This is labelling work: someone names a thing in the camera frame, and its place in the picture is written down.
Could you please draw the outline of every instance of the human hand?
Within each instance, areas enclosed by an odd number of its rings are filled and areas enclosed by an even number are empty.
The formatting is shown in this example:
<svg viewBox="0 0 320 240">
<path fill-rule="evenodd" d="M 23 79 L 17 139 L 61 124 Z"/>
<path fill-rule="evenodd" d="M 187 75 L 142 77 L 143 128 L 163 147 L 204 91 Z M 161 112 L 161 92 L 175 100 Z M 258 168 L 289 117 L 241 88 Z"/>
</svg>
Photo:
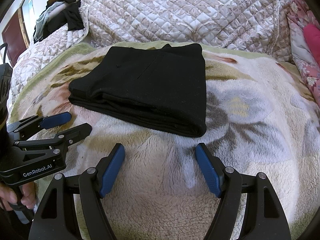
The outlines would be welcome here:
<svg viewBox="0 0 320 240">
<path fill-rule="evenodd" d="M 35 183 L 29 182 L 27 184 L 24 184 L 22 186 L 22 194 L 23 197 L 21 199 L 21 203 L 25 205 L 28 209 L 34 208 L 34 206 L 36 205 Z M 0 182 L 0 197 L 7 211 L 12 210 L 12 208 L 9 205 L 9 202 L 11 204 L 17 203 L 17 195 L 10 187 L 5 185 L 3 182 Z"/>
</svg>

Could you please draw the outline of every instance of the pile of clothes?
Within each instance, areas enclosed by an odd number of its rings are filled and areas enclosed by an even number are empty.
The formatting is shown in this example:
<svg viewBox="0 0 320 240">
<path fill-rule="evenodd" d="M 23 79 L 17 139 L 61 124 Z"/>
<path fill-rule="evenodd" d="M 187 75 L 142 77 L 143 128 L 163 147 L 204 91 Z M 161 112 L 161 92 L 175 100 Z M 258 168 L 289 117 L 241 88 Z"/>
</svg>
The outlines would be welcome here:
<svg viewBox="0 0 320 240">
<path fill-rule="evenodd" d="M 57 0 L 51 5 L 47 4 L 46 10 L 36 21 L 34 43 L 47 38 L 66 23 L 69 31 L 84 29 L 79 13 L 80 6 L 81 0 Z"/>
</svg>

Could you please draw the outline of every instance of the blue rubber tip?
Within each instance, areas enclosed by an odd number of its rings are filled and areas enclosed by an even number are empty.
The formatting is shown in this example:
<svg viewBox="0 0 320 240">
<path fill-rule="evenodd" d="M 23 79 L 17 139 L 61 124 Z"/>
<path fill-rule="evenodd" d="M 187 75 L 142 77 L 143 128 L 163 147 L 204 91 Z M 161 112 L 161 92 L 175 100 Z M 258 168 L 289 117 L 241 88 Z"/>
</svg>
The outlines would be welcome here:
<svg viewBox="0 0 320 240">
<path fill-rule="evenodd" d="M 217 198 L 220 198 L 222 191 L 219 185 L 219 176 L 214 170 L 209 158 L 207 157 L 205 151 L 202 149 L 201 145 L 197 145 L 196 147 L 196 160 L 199 164 L 204 179 L 207 182 L 210 192 L 215 194 Z"/>
<path fill-rule="evenodd" d="M 71 114 L 69 112 L 64 112 L 62 114 L 56 114 L 52 116 L 45 117 L 42 122 L 40 122 L 40 127 L 42 129 L 50 129 L 59 125 L 63 125 L 71 120 Z"/>
<path fill-rule="evenodd" d="M 116 181 L 121 165 L 124 161 L 124 146 L 121 144 L 113 156 L 108 168 L 102 176 L 102 185 L 99 194 L 102 198 L 111 192 L 112 186 Z"/>
</svg>

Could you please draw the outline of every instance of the pink pillow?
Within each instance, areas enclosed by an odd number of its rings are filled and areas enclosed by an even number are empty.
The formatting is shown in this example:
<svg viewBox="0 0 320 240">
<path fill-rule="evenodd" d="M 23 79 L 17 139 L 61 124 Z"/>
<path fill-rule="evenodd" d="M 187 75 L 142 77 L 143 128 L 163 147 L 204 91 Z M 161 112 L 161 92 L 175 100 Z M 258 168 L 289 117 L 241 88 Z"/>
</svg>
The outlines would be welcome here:
<svg viewBox="0 0 320 240">
<path fill-rule="evenodd" d="M 309 23 L 303 28 L 303 35 L 313 57 L 320 66 L 320 30 L 312 23 Z"/>
</svg>

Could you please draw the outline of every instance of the pink floral fabric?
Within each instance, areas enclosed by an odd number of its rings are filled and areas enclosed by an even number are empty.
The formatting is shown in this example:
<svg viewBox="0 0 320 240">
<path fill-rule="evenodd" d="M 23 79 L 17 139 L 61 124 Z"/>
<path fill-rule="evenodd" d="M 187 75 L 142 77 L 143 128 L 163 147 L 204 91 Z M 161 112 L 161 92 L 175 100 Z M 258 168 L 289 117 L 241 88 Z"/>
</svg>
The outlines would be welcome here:
<svg viewBox="0 0 320 240">
<path fill-rule="evenodd" d="M 304 0 L 292 0 L 287 18 L 290 27 L 293 61 L 320 106 L 320 68 L 303 35 L 303 28 L 308 24 L 312 23 L 320 29 L 319 23 Z"/>
</svg>

